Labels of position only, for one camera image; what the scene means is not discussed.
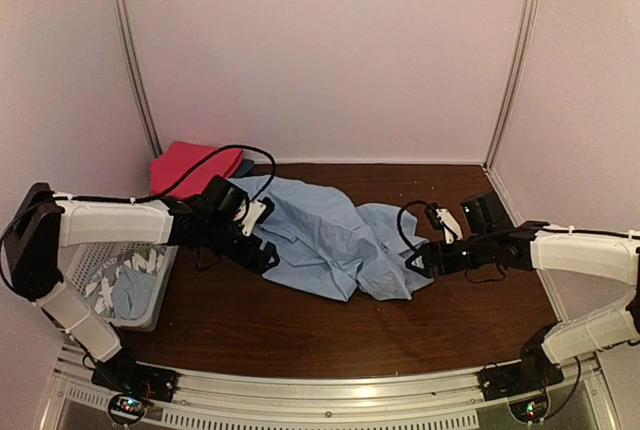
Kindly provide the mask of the light blue shirt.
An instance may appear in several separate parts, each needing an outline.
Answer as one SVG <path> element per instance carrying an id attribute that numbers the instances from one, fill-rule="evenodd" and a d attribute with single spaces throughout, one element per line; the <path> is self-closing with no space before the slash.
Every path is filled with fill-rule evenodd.
<path id="1" fill-rule="evenodd" d="M 410 248 L 418 246 L 417 218 L 399 216 L 382 203 L 355 205 L 342 191 L 276 177 L 265 196 L 274 212 L 254 234 L 273 243 L 280 263 L 263 274 L 272 283 L 346 302 L 360 290 L 375 300 L 410 300 L 432 284 L 407 271 Z"/>

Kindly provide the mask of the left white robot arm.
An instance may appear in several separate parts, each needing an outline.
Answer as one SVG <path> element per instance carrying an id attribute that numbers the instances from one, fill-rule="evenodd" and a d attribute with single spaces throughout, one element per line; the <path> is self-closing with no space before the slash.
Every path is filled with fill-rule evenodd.
<path id="1" fill-rule="evenodd" d="M 1 235 L 8 263 L 1 278 L 19 297 L 39 307 L 77 341 L 106 379 L 123 394 L 137 392 L 144 374 L 114 327 L 70 288 L 58 265 L 62 247 L 92 243 L 143 243 L 207 248 L 256 274 L 279 263 L 274 244 L 254 229 L 274 203 L 250 198 L 237 185 L 214 178 L 185 199 L 73 196 L 34 184 Z"/>

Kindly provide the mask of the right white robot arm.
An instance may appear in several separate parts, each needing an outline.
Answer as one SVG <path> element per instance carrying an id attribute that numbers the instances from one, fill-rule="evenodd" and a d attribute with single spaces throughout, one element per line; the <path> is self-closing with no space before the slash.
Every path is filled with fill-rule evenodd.
<path id="1" fill-rule="evenodd" d="M 639 341 L 639 235 L 562 227 L 528 220 L 515 225 L 499 195 L 488 191 L 460 204 L 470 229 L 465 236 L 451 213 L 425 203 L 439 241 L 410 245 L 408 270 L 426 278 L 494 265 L 500 270 L 558 270 L 616 280 L 629 286 L 628 296 L 583 316 L 547 325 L 521 348 L 512 380 L 530 392 L 562 362 L 585 353 Z"/>

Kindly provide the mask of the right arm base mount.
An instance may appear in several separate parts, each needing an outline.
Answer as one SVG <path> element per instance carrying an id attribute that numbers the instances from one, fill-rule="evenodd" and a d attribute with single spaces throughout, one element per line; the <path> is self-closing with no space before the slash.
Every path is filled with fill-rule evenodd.
<path id="1" fill-rule="evenodd" d="M 552 325 L 546 325 L 530 337 L 521 347 L 517 362 L 501 365 L 491 362 L 478 372 L 478 384 L 485 401 L 542 391 L 564 381 L 560 367 L 553 364 L 542 349 L 551 329 Z"/>

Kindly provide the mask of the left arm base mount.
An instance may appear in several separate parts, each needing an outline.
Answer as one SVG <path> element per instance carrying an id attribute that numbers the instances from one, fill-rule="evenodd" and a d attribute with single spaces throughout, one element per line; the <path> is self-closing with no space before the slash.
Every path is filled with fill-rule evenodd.
<path id="1" fill-rule="evenodd" d="M 91 382 L 144 401 L 171 403 L 178 383 L 174 370 L 141 364 L 133 351 L 120 349 L 105 362 L 89 355 L 93 364 Z"/>

